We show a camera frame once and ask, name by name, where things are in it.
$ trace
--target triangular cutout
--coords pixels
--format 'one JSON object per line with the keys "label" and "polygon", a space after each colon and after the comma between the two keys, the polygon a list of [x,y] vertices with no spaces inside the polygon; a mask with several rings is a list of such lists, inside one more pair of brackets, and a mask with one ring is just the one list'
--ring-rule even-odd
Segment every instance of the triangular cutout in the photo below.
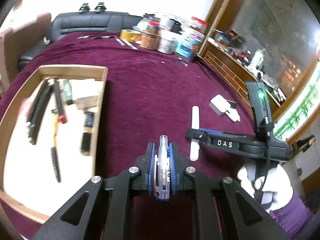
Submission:
{"label": "triangular cutout", "polygon": [[80,222],[89,195],[89,192],[85,192],[66,212],[63,213],[60,219],[71,225],[77,226]]}
{"label": "triangular cutout", "polygon": [[238,192],[236,193],[236,200],[246,226],[262,220],[261,215]]}

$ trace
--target purple sleeve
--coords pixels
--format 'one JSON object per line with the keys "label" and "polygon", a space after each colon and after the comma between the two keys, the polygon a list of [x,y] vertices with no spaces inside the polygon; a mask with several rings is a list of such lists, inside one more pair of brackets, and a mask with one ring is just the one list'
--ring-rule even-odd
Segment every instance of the purple sleeve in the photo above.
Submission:
{"label": "purple sleeve", "polygon": [[313,216],[303,204],[295,190],[293,190],[290,202],[283,208],[270,211],[270,215],[291,237],[293,237]]}

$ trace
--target green bamboo picture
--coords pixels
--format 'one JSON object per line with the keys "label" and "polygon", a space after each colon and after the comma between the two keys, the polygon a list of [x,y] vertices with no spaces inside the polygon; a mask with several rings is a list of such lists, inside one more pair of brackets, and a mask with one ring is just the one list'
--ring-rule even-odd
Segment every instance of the green bamboo picture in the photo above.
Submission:
{"label": "green bamboo picture", "polygon": [[318,91],[316,89],[316,84],[320,80],[320,71],[318,71],[318,76],[313,85],[309,86],[309,92],[302,100],[301,104],[297,107],[297,109],[291,114],[291,116],[285,121],[285,123],[274,133],[274,135],[280,139],[285,132],[295,130],[300,121],[300,117],[304,116],[308,117],[308,111],[314,106],[312,100],[318,98]]}

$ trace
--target cardboard piece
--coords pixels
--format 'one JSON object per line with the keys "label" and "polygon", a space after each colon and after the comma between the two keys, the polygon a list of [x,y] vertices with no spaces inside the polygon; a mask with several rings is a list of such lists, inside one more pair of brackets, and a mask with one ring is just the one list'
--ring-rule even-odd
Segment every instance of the cardboard piece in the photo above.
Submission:
{"label": "cardboard piece", "polygon": [[[27,79],[11,101],[0,122],[0,197],[14,210],[26,217],[44,223],[95,172],[95,155],[108,69],[88,65],[43,65]],[[55,106],[52,94],[39,131],[38,142],[31,145],[25,126],[25,117],[18,116],[25,98],[35,97],[40,83],[46,77],[59,79],[94,78],[100,87],[95,112],[89,156],[80,154],[84,113],[75,104],[64,105],[67,123],[59,123],[57,152],[61,183],[55,179],[50,148],[52,146],[52,116]]]}

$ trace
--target white glove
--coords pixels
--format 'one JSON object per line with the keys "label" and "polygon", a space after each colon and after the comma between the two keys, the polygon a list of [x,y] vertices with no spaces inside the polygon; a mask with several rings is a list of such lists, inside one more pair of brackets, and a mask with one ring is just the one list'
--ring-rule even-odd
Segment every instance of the white glove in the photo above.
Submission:
{"label": "white glove", "polygon": [[[241,180],[241,187],[253,197],[254,188],[248,179],[247,169],[245,165],[238,172],[238,179]],[[254,187],[260,189],[264,181],[264,176],[256,179]],[[293,189],[290,184],[288,174],[278,164],[276,168],[268,171],[267,180],[262,189],[263,192],[272,192],[271,206],[266,210],[268,213],[280,209],[287,205],[292,198]]]}

